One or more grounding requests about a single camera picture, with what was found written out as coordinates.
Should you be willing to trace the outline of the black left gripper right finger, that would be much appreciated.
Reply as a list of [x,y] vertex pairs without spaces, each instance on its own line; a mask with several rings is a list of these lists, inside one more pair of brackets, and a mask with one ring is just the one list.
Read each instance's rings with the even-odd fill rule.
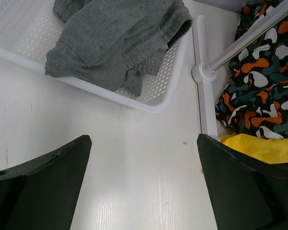
[[267,164],[206,134],[197,147],[219,230],[288,230],[288,163]]

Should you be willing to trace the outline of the white perforated plastic basket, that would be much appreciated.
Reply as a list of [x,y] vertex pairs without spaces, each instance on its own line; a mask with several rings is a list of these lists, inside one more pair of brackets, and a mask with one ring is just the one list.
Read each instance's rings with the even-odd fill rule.
[[[46,53],[64,26],[53,14],[53,4],[52,0],[0,0],[0,58],[45,74]],[[161,112],[178,85],[191,35],[188,31],[167,51],[156,76],[143,75],[139,97],[125,88],[112,92],[74,77],[58,80],[122,105]]]

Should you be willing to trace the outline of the yellow shorts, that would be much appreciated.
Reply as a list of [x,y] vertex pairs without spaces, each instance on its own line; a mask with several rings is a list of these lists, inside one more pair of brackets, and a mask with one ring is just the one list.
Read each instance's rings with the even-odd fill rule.
[[224,145],[268,164],[288,163],[288,138],[262,139],[246,134],[223,135]]

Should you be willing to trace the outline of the camouflage patterned shorts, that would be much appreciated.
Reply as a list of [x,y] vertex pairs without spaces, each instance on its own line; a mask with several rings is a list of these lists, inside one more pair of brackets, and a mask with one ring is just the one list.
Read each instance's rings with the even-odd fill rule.
[[228,63],[216,118],[235,133],[288,138],[288,16]]

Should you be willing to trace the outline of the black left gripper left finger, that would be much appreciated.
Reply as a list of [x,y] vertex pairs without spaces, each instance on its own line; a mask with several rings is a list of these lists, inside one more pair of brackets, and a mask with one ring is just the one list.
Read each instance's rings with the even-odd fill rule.
[[66,145],[0,171],[0,230],[68,230],[92,141]]

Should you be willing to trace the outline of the white steel clothes rack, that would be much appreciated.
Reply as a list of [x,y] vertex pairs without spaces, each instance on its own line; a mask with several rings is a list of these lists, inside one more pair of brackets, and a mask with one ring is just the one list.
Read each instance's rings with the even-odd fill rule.
[[208,41],[205,29],[205,17],[199,15],[192,25],[194,55],[196,65],[192,69],[193,80],[197,84],[201,133],[220,140],[217,132],[213,81],[217,70],[231,58],[250,45],[255,39],[267,32],[288,15],[288,0],[282,1],[267,16],[256,23],[237,41],[230,45],[214,60],[209,60]]

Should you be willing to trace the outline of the grey shorts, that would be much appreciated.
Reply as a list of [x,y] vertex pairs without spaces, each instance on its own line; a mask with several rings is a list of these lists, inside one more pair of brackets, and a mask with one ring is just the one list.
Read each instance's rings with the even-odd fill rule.
[[143,75],[158,74],[193,22],[180,0],[57,0],[53,14],[64,29],[47,52],[45,74],[113,92],[124,88],[136,97]]

